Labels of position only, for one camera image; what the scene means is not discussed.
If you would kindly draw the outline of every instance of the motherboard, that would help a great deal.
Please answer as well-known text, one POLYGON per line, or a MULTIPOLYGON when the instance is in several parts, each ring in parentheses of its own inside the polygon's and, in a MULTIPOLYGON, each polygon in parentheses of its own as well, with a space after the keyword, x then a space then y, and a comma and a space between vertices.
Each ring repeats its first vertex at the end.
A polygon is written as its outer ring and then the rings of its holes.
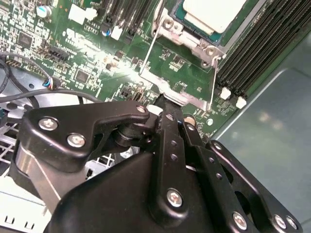
MULTIPOLYGON (((143 67, 174 92, 209 101, 209 109, 188 104, 183 112, 211 137, 310 22, 305 0, 0 0, 0 50, 22 54, 63 88, 103 101, 154 103, 159 88, 139 75, 143 67)), ((27 61, 5 62, 44 83, 27 61)))

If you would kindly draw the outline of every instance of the black cable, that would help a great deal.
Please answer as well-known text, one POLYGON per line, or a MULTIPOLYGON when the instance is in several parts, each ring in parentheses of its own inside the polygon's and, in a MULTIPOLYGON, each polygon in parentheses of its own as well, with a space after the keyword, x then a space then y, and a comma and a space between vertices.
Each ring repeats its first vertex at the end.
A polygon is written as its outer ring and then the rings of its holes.
POLYGON ((9 57, 19 57, 24 61, 32 64, 33 66, 37 67, 48 79, 51 79, 51 75, 49 75, 41 66, 39 66, 35 61, 31 60, 28 57, 25 57, 21 54, 12 53, 12 52, 0 52, 0 56, 9 56, 9 57))
MULTIPOLYGON (((11 68, 9 68, 9 79, 12 81, 12 83, 16 86, 16 88, 18 90, 21 91, 21 93, 28 93, 29 90, 24 87, 18 80, 17 78, 14 76, 14 74, 12 73, 11 68)), ((31 105, 33 106, 33 108, 40 108, 40 105, 37 101, 37 99, 33 96, 27 98, 29 100, 29 102, 31 103, 31 105)))
POLYGON ((43 95, 43 94, 51 94, 51 93, 62 93, 62 94, 69 94, 69 95, 75 95, 75 96, 80 96, 82 98, 85 98, 87 100, 90 100, 95 103, 101 103, 99 99, 96 97, 86 94, 80 91, 71 91, 71 90, 65 90, 65 89, 57 89, 57 90, 49 90, 49 89, 40 89, 40 90, 35 90, 35 91, 30 91, 28 93, 21 93, 17 95, 12 95, 12 96, 6 96, 6 97, 0 97, 0 103, 5 103, 5 102, 11 102, 13 100, 19 100, 23 98, 28 98, 32 96, 37 96, 37 95, 43 95))
POLYGON ((0 59, 0 65, 3 67, 4 72, 5 72, 3 82, 0 85, 0 93, 2 93, 5 90, 6 86, 8 85, 10 72, 9 72, 9 66, 2 59, 0 59))
POLYGON ((81 96, 78 96, 79 104, 84 104, 83 98, 81 96))

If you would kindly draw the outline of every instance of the silver screw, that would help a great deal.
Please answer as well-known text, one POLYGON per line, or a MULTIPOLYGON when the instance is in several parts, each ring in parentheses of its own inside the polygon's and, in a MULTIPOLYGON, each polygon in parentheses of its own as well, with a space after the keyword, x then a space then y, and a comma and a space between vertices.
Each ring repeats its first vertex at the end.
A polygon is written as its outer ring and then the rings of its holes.
POLYGON ((143 106, 137 106, 137 110, 138 110, 139 112, 141 112, 141 113, 145 113, 145 112, 146 112, 146 110, 144 109, 143 106))
POLYGON ((173 117, 171 114, 167 114, 167 115, 166 115, 166 118, 167 118, 168 120, 171 120, 171 121, 174 120, 174 117, 173 117))
POLYGON ((286 224, 285 224, 284 220, 279 215, 275 215, 274 219, 276 220, 276 223, 279 225, 280 228, 286 229, 286 224))
POLYGON ((173 189, 170 189, 166 196, 169 203, 174 207, 180 207, 183 204, 181 195, 173 189))
POLYGON ((194 127, 192 126, 192 125, 190 125, 190 124, 188 124, 188 129, 190 129, 190 130, 194 130, 194 127))
POLYGON ((173 25, 174 25, 174 22, 173 22, 173 20, 171 20, 170 18, 167 18, 167 19, 165 19, 164 21, 163 21, 163 27, 165 28, 165 29, 171 29, 172 27, 173 27, 173 25))
POLYGON ((72 147, 80 148, 86 143, 84 137, 80 134, 73 133, 67 137, 67 142, 72 147))
POLYGON ((58 124, 56 120, 53 120, 51 118, 43 118, 39 120, 39 126, 43 130, 52 131, 58 127, 58 124))
POLYGON ((211 55, 213 55, 213 53, 214 53, 214 50, 213 49, 210 49, 209 51, 208 51, 208 54, 211 56, 211 55))
POLYGON ((214 142, 214 146, 216 147, 216 149, 218 150, 221 150, 222 147, 217 143, 217 142, 214 142))
POLYGON ((232 217, 233 217, 233 220, 235 221, 235 223, 237 224, 237 226, 241 230, 245 231, 247 229, 247 223, 246 223, 246 221, 242 215, 240 215, 238 212, 234 212, 232 217))
POLYGON ((286 220, 288 221, 288 223, 289 223, 295 230, 298 229, 296 223, 294 222, 294 220, 292 220, 292 218, 286 217, 286 220))

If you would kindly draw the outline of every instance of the wire bundle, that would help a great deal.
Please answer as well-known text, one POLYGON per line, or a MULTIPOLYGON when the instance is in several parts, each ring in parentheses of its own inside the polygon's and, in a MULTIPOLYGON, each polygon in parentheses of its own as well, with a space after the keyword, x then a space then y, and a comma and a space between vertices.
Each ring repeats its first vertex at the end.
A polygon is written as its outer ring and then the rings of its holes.
MULTIPOLYGON (((39 89, 39 90, 34 90, 34 91, 28 91, 27 88, 25 88, 18 80, 17 78, 13 75, 10 67, 2 60, 0 59, 0 66, 3 67, 4 72, 5 72, 5 77, 0 85, 0 94, 5 90, 8 81, 11 80, 12 83, 16 86, 17 89, 21 91, 20 94, 17 95, 12 95, 12 96, 6 96, 6 97, 0 97, 0 103, 5 103, 5 102, 11 102, 14 100, 19 100, 23 98, 27 98, 29 102, 32 104, 33 108, 39 108, 39 103, 36 100, 35 96, 37 95, 43 95, 43 94, 50 94, 50 93, 62 93, 62 94, 70 94, 70 95, 76 95, 78 97, 79 103, 83 104, 83 98, 90 100, 92 102, 102 102, 99 99, 95 98, 94 96, 90 94, 86 94, 84 92, 79 92, 79 91, 72 91, 72 90, 66 90, 66 89, 57 89, 53 90, 53 85, 54 85, 54 80, 53 78, 41 67, 39 66, 36 62, 33 60, 20 55, 20 54, 15 54, 15 53, 10 53, 10 52, 0 52, 0 56, 9 56, 9 57, 19 57, 23 59, 24 61, 32 64, 33 66, 37 67, 38 70, 40 70, 48 79, 47 82, 43 84, 44 87, 47 89, 39 89)), ((9 118, 9 122, 11 123, 20 123, 21 119, 16 119, 16 118, 9 118)))

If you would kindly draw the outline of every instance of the blue wire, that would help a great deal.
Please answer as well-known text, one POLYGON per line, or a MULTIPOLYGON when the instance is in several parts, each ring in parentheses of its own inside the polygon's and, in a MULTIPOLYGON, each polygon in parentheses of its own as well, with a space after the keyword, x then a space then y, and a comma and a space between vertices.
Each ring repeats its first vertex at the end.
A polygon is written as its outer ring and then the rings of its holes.
POLYGON ((104 36, 110 36, 111 35, 111 30, 108 29, 108 31, 106 33, 103 33, 104 36))
POLYGON ((51 83, 51 80, 49 79, 48 82, 46 84, 43 84, 43 86, 49 86, 51 83))

